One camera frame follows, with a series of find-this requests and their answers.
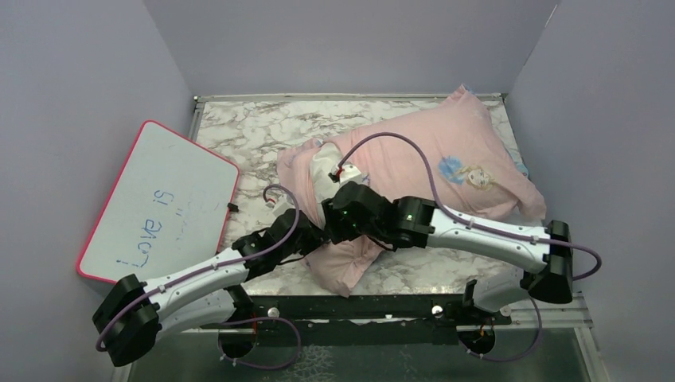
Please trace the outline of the white pillow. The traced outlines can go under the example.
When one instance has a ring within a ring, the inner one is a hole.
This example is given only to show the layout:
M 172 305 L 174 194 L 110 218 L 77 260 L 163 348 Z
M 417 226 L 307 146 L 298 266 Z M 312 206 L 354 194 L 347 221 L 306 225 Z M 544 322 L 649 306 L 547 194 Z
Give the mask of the white pillow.
M 339 190 L 339 183 L 333 182 L 329 173 L 343 158 L 341 151 L 333 143 L 323 144 L 310 160 L 310 179 L 314 197 L 320 205 L 322 201 L 332 198 Z

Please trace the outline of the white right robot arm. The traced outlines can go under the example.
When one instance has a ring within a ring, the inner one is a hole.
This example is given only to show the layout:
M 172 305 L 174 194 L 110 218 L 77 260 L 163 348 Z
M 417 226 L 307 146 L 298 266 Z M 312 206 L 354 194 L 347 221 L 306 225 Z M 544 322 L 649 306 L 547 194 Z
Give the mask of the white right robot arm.
M 447 215 L 419 197 L 389 201 L 366 185 L 348 182 L 322 203 L 324 230 L 338 244 L 360 236 L 400 248 L 449 248 L 510 264 L 510 269 L 466 284 L 461 317 L 478 324 L 511 303 L 533 298 L 551 304 L 572 301 L 572 250 L 568 226 L 528 227 Z

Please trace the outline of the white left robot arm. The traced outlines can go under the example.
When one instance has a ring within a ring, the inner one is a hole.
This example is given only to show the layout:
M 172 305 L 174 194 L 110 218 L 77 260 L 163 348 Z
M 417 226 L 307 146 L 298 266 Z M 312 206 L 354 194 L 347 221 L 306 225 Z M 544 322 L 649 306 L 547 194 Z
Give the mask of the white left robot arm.
M 125 276 L 92 317 L 99 332 L 96 350 L 119 367 L 143 357 L 171 333 L 218 321 L 255 325 L 253 302 L 243 283 L 327 241 L 327 234 L 303 212 L 288 209 L 271 226 L 241 236 L 230 248 L 185 270 L 146 281 Z

